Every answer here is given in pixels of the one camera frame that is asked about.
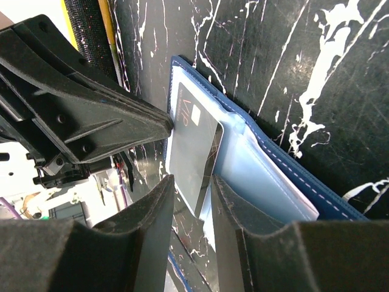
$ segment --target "white veining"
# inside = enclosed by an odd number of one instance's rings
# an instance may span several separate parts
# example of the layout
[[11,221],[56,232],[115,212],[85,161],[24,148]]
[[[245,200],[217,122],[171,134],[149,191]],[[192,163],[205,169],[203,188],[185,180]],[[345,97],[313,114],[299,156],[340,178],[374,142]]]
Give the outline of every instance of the white veining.
[[249,92],[249,89],[250,89],[250,83],[251,83],[251,77],[253,75],[253,71],[254,71],[254,65],[255,65],[255,59],[256,59],[256,50],[258,49],[258,47],[255,48],[255,52],[254,52],[254,58],[253,58],[253,63],[251,65],[251,72],[250,72],[250,79],[249,79],[249,84],[247,85],[247,92]]
[[330,132],[325,132],[328,136],[327,136],[327,141],[326,142],[316,142],[316,143],[313,143],[311,145],[311,148],[312,147],[315,147],[316,145],[328,145],[330,140],[331,140],[331,133]]
[[166,56],[165,56],[165,62],[167,61],[168,58],[168,46],[169,46],[169,33],[168,33],[168,28],[166,26],[166,8],[165,8],[165,0],[162,0],[162,7],[164,8],[164,27],[166,31]]
[[266,2],[267,2],[267,0],[264,0],[264,2],[263,2],[263,9],[262,9],[261,22],[263,21],[263,16],[265,15]]
[[307,6],[308,2],[309,2],[309,0],[306,0],[306,2],[304,3],[303,7],[301,8],[300,13],[299,13],[298,16],[297,16],[297,19],[296,19],[296,21],[293,23],[292,29],[291,29],[291,31],[289,32],[289,35],[287,36],[286,42],[285,42],[284,45],[282,46],[282,51],[281,51],[280,58],[278,59],[278,62],[277,62],[277,64],[275,65],[273,74],[272,74],[272,76],[271,76],[271,78],[270,78],[270,82],[269,82],[269,84],[268,84],[268,86],[267,86],[267,88],[266,88],[266,92],[265,92],[265,95],[264,95],[264,97],[263,97],[263,99],[262,99],[260,108],[259,108],[259,110],[258,110],[258,113],[256,114],[257,116],[259,116],[260,113],[261,113],[261,110],[262,110],[262,107],[263,107],[263,105],[264,105],[264,103],[265,103],[267,94],[269,93],[269,89],[270,89],[270,87],[272,86],[272,83],[273,83],[275,74],[277,73],[278,67],[280,66],[281,60],[282,60],[282,58],[283,58],[283,56],[284,56],[284,54],[285,54],[285,51],[286,51],[286,49],[287,49],[287,46],[288,46],[289,42],[291,41],[292,35],[293,35],[293,33],[294,33],[294,30],[296,29],[297,23],[298,23],[298,21],[300,20],[300,18],[301,18],[301,16],[302,16],[302,14],[303,14],[303,12],[304,12],[304,10],[305,10],[305,7]]
[[233,90],[233,99],[235,98],[235,93],[236,93],[236,89],[238,88],[238,80],[239,80],[239,70],[241,68],[241,64],[242,64],[242,48],[243,48],[243,42],[244,42],[244,35],[246,33],[246,22],[247,22],[247,19],[249,17],[249,12],[250,12],[250,5],[251,4],[257,4],[259,0],[256,0],[256,1],[249,1],[247,2],[245,5],[244,5],[244,8],[246,9],[246,18],[244,19],[244,25],[243,25],[243,33],[242,33],[242,40],[241,40],[241,49],[239,51],[239,62],[238,62],[238,68],[237,68],[237,72],[236,72],[236,80],[235,80],[235,87],[234,87],[234,90]]
[[[357,6],[357,3],[359,2],[359,0],[349,0],[349,3],[350,2],[355,2],[355,6]],[[350,49],[352,48],[353,45],[355,45],[355,43],[357,42],[358,38],[363,34],[363,32],[365,31],[365,29],[368,27],[368,25],[373,21],[374,17],[376,17],[377,13],[381,10],[382,6],[384,6],[384,4],[387,2],[387,0],[381,0],[381,2],[377,5],[377,7],[373,10],[373,12],[371,13],[370,17],[362,24],[362,27],[359,29],[359,31],[357,32],[356,36],[350,41],[349,45],[347,46],[347,48],[345,49],[345,52],[342,54],[342,56],[336,61],[332,71],[328,74],[327,78],[326,78],[326,82],[328,81],[328,79],[333,75],[333,73],[335,72],[335,70],[337,69],[338,65],[343,61],[343,59],[346,57],[346,55],[348,54],[348,52],[350,51]]]
[[140,14],[139,14],[139,0],[137,1],[137,8],[138,8],[138,30],[139,30],[139,39],[137,42],[138,51],[139,51],[139,60],[140,60],[140,69],[143,70],[143,58],[142,58],[142,40],[143,40],[143,34],[145,33],[146,29],[146,19],[147,19],[147,2],[145,6],[145,19],[143,20],[142,25],[140,25]]
[[325,128],[323,124],[311,121],[313,115],[312,108],[320,98],[322,90],[328,81],[330,76],[328,71],[331,69],[332,61],[336,56],[341,59],[346,54],[346,41],[351,33],[349,23],[351,21],[357,21],[360,24],[364,23],[358,11],[358,2],[359,0],[349,0],[347,6],[336,4],[332,10],[323,9],[322,11],[326,18],[325,24],[315,15],[314,21],[318,23],[318,27],[322,30],[322,35],[319,39],[320,53],[313,67],[308,87],[298,99],[303,110],[301,122],[298,125],[292,125],[292,133],[289,135],[289,152],[293,153],[295,158],[303,156],[300,146],[308,136]]
[[389,189],[389,177],[377,182],[367,182],[365,184],[357,186],[352,190],[349,190],[346,194],[344,194],[342,198],[348,202],[350,199],[354,198],[355,196],[358,196],[367,188],[371,188],[371,190],[377,195],[374,200],[366,207],[365,211],[363,212],[364,214],[367,213],[379,201],[382,195],[387,192],[387,190]]
[[206,36],[206,38],[205,38],[204,48],[203,48],[202,52],[199,52],[199,56],[200,56],[201,61],[206,65],[206,67],[208,67],[208,68],[212,71],[212,73],[215,75],[217,81],[219,82],[220,86],[222,87],[223,93],[225,94],[227,91],[225,90],[225,87],[224,87],[224,85],[223,85],[223,82],[221,81],[221,78],[220,78],[219,74],[217,73],[216,68],[211,64],[211,62],[210,62],[210,60],[209,60],[209,58],[208,58],[208,55],[207,55],[207,53],[206,53],[206,51],[205,51],[205,50],[207,49],[208,37],[209,37],[209,35],[210,35],[210,33],[211,33],[211,30],[212,30],[212,28],[213,28],[213,25],[214,25],[214,23],[215,23],[215,18],[216,18],[217,14],[218,14],[220,2],[221,2],[221,0],[218,0],[218,3],[216,4],[215,12],[214,12],[214,11],[213,11],[212,0],[209,0],[209,3],[210,3],[210,5],[211,5],[211,11],[210,11],[210,13],[209,13],[209,16],[207,16],[207,17],[205,17],[205,18],[203,19],[203,22],[202,22],[202,23],[205,22],[205,21],[204,21],[205,19],[207,19],[207,20],[210,20],[210,19],[211,19],[212,22],[211,22],[211,25],[210,25],[210,27],[209,27],[209,29],[208,29],[207,36]]
[[380,19],[378,19],[378,20],[376,21],[376,25],[373,27],[373,29],[371,30],[371,32],[370,32],[370,34],[369,34],[369,40],[371,40],[371,39],[374,37],[374,35],[376,34],[377,28],[378,28],[378,24],[379,24],[381,21],[383,21],[385,18],[388,18],[388,17],[389,17],[389,14],[386,14],[386,15],[384,15],[383,17],[381,17]]
[[275,113],[275,122],[278,123],[278,117],[280,116],[280,110],[278,110],[276,113]]

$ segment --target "wallet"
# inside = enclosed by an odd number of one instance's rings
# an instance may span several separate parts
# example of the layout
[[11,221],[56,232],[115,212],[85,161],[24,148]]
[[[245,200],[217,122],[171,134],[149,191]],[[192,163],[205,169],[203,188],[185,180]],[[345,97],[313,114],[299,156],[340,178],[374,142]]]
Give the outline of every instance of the wallet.
[[[181,96],[182,90],[179,91],[183,87],[223,127],[213,174],[220,176],[241,198],[282,224],[293,221],[367,220],[269,139],[249,114],[177,56],[171,59],[168,96],[168,113],[173,120],[179,111],[177,99],[185,98]],[[193,106],[193,109],[197,117],[198,106]],[[188,107],[188,116],[194,115],[193,109]],[[167,172],[179,176],[180,173],[170,169],[177,163],[177,159],[174,162],[171,159],[173,139],[178,136],[174,131],[165,143],[165,159]],[[190,173],[191,165],[186,163],[185,168]],[[200,212],[195,212],[193,206],[189,209],[204,221],[204,233],[215,248],[210,184],[205,188],[202,186],[205,195],[199,200],[198,197],[190,197],[193,194],[181,191],[185,180],[181,181],[181,186],[176,182],[181,197],[188,206],[189,201],[200,204],[200,208],[196,206]]]

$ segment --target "purple cable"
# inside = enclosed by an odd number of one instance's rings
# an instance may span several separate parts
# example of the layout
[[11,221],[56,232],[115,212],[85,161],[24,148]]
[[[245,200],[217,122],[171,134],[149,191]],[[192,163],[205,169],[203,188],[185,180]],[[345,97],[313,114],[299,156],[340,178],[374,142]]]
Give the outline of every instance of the purple cable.
[[0,197],[0,203],[3,204],[13,214],[13,216],[15,216],[16,219],[23,219],[22,216],[20,216],[20,214],[15,210],[15,208],[12,207],[11,204],[8,203],[5,198]]

